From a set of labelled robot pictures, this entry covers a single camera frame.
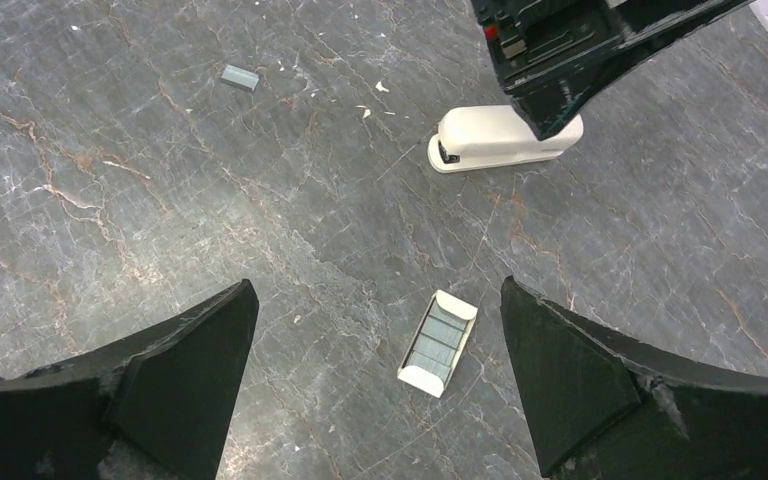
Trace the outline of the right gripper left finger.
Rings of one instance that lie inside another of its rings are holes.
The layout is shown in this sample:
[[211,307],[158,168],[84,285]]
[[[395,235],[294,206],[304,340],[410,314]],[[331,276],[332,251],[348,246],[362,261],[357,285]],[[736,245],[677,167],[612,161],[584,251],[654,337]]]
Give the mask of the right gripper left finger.
[[258,312],[241,280],[96,350],[0,377],[0,479],[98,479],[118,450],[214,478]]

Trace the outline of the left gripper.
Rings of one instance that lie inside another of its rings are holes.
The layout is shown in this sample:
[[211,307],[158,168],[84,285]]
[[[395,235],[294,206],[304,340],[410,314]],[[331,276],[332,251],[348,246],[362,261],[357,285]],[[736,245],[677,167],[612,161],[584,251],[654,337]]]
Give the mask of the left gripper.
[[474,1],[502,91],[540,140],[661,50],[741,1]]

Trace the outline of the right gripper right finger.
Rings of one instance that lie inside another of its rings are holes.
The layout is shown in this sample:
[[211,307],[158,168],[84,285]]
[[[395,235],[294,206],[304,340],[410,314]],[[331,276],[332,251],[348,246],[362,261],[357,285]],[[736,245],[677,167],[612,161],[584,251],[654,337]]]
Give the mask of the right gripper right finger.
[[700,363],[513,277],[504,337],[545,479],[768,479],[768,377]]

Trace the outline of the white stapler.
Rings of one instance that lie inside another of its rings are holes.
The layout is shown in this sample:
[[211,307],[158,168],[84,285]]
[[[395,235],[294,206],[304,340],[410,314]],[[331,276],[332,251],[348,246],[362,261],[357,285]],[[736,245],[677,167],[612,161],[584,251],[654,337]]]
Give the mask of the white stapler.
[[539,140],[509,105],[458,107],[440,120],[427,157],[440,173],[507,167],[553,160],[584,134],[577,115],[560,133]]

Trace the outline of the white staple box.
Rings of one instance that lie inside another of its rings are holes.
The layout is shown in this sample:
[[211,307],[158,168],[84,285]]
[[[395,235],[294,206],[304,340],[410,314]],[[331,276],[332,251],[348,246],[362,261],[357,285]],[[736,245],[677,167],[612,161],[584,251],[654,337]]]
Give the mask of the white staple box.
[[397,369],[397,379],[441,398],[465,350],[477,314],[476,306],[437,290]]

